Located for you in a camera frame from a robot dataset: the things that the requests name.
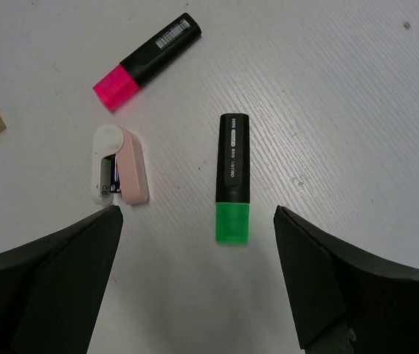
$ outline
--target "green highlighter cap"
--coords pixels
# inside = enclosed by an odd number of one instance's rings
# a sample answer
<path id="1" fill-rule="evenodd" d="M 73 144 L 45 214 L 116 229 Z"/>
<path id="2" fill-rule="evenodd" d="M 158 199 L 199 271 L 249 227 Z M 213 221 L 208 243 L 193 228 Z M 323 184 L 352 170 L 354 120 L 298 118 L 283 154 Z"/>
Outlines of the green highlighter cap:
<path id="1" fill-rule="evenodd" d="M 249 205 L 216 203 L 216 241 L 247 243 L 249 239 Z"/>
<path id="2" fill-rule="evenodd" d="M 248 242 L 249 203 L 249 116 L 224 114 L 219 126 L 216 178 L 217 242 Z"/>

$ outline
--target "barcode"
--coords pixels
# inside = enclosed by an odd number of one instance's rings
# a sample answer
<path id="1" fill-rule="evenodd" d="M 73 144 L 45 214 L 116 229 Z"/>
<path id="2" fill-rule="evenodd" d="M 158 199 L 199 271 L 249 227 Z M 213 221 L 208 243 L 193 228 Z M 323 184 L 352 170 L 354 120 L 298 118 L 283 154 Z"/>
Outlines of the barcode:
<path id="1" fill-rule="evenodd" d="M 179 24 L 176 24 L 173 26 L 167 33 L 165 33 L 161 38 L 159 38 L 156 41 L 157 46 L 160 49 L 163 49 L 166 47 L 171 41 L 173 41 L 175 38 L 180 36 L 180 34 L 185 31 L 188 27 L 190 27 L 190 24 L 187 20 L 183 19 L 180 21 Z"/>

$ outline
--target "pink stapler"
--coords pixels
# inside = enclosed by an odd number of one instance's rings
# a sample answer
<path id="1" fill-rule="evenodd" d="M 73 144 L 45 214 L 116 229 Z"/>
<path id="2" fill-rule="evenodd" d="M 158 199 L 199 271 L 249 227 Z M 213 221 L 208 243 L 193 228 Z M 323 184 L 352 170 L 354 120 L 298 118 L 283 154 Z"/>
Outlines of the pink stapler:
<path id="1" fill-rule="evenodd" d="M 99 205 L 108 205 L 116 193 L 127 204 L 149 199 L 141 143 L 122 127 L 104 124 L 93 136 L 91 196 Z"/>

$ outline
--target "wood grain texture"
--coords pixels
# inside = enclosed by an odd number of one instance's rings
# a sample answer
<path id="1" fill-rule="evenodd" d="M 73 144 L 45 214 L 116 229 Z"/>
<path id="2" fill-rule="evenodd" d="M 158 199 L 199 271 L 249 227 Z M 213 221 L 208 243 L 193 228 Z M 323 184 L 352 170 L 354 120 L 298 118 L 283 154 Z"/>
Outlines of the wood grain texture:
<path id="1" fill-rule="evenodd" d="M 184 11 L 203 38 L 115 115 L 91 87 Z M 411 28 L 405 29 L 408 21 Z M 251 117 L 250 244 L 214 242 L 219 116 Z M 419 4 L 0 1 L 0 251 L 97 210 L 91 138 L 142 140 L 90 353 L 298 353 L 277 204 L 419 267 Z"/>

